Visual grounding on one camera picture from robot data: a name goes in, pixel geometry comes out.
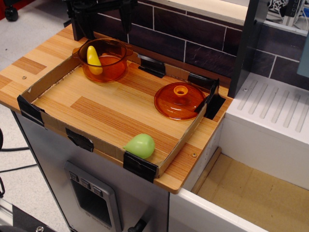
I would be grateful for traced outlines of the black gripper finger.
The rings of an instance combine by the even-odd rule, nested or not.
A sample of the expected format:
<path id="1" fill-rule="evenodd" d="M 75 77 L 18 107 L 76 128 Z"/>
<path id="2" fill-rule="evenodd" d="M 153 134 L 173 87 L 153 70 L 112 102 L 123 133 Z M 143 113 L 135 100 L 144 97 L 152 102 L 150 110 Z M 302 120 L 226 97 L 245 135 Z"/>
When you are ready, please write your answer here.
<path id="1" fill-rule="evenodd" d="M 87 13 L 83 11 L 73 11 L 71 14 L 71 24 L 74 40 L 78 41 L 83 37 L 89 40 L 93 40 L 95 38 Z"/>
<path id="2" fill-rule="evenodd" d="M 129 34 L 129 32 L 131 31 L 131 5 L 122 5 L 119 9 L 119 12 L 124 32 L 125 34 Z"/>

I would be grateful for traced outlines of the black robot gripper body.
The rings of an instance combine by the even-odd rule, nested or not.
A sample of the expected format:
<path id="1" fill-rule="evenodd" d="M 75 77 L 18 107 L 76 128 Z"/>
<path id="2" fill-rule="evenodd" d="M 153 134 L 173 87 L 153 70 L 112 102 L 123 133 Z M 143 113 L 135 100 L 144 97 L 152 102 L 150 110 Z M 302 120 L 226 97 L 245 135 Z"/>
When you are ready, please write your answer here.
<path id="1" fill-rule="evenodd" d="M 124 10 L 130 13 L 138 5 L 137 0 L 64 0 L 70 17 L 85 16 L 95 13 Z"/>

